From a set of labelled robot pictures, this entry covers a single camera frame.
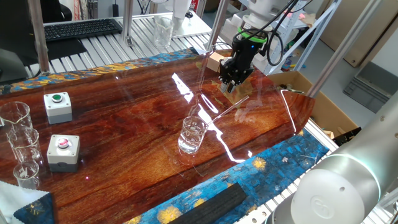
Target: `chair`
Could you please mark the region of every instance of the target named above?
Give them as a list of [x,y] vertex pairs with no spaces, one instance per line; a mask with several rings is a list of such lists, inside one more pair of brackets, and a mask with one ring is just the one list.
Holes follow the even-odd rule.
[[65,22],[72,20],[69,8],[60,4],[59,0],[40,0],[42,6],[43,22]]

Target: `fabric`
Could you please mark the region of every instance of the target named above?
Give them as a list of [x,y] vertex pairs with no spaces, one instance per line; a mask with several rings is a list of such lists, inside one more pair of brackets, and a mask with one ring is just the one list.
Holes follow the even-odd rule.
[[54,224],[51,194],[18,209],[14,216],[25,224]]
[[308,131],[303,130],[300,134],[198,184],[125,224],[169,223],[232,184],[238,183],[248,197],[216,222],[234,223],[279,195],[327,152],[327,148]]
[[156,65],[158,63],[171,62],[174,60],[180,60],[183,58],[190,58],[197,56],[198,53],[194,48],[189,48],[185,50],[179,50],[169,54],[158,54],[149,58],[140,58],[137,60],[130,60],[126,62],[115,63],[112,65],[105,65],[102,67],[91,68],[87,70],[73,71],[73,72],[63,72],[55,73],[47,76],[41,76],[37,78],[32,78],[23,82],[11,84],[11,85],[0,85],[0,92],[2,95],[8,93],[14,93],[16,91],[29,90],[32,88],[39,88],[48,84],[62,83],[72,80],[77,80],[81,78],[95,77],[98,75],[104,75],[109,72],[118,72],[123,70],[129,70],[134,68],[141,68],[151,65]]
[[22,187],[0,181],[0,210],[8,223],[21,223],[14,217],[14,213],[47,194],[49,192],[23,189]]

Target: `wall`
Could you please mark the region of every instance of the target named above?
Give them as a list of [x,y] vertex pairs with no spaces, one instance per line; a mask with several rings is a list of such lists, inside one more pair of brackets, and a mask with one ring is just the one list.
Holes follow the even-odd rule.
[[321,7],[323,1],[321,0],[313,0],[310,4],[305,6],[305,12],[308,14],[317,13],[319,8]]
[[[115,0],[98,0],[98,17],[99,18],[113,17],[112,5],[114,4],[114,2]],[[119,5],[119,16],[123,16],[124,0],[116,0],[116,3]],[[164,4],[159,4],[157,12],[158,13],[168,12],[168,10],[165,9]],[[132,14],[133,15],[141,14],[141,9],[138,5],[137,0],[133,1]]]
[[383,45],[381,50],[372,59],[372,62],[384,68],[388,72],[394,74],[395,76],[398,76],[397,55],[398,55],[398,29]]

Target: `clear plastic cup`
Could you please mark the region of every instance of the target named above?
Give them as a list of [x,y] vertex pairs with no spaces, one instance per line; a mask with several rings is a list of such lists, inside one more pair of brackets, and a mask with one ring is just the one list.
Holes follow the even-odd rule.
[[172,41],[174,23],[171,19],[155,16],[155,35],[154,42],[158,47],[168,47]]
[[18,181],[18,186],[36,190],[40,184],[39,165],[35,161],[23,162],[15,166],[14,177]]
[[194,154],[199,150],[205,137],[208,125],[204,120],[196,116],[189,116],[182,122],[182,130],[178,138],[178,147],[188,154]]
[[23,102],[10,102],[0,107],[1,121],[8,130],[20,125],[33,128],[29,113],[29,106]]
[[35,160],[40,163],[42,154],[39,145],[39,133],[26,126],[16,126],[8,133],[8,142],[11,145],[18,162]]

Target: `green button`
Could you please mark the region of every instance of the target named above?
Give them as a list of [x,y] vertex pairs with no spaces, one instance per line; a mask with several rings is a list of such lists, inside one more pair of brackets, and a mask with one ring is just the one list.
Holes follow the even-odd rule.
[[61,100],[61,96],[60,95],[53,95],[52,98],[55,99],[55,100]]
[[59,103],[59,102],[62,101],[62,96],[61,96],[61,95],[58,95],[58,94],[55,94],[55,95],[52,96],[52,101],[53,101],[54,103]]

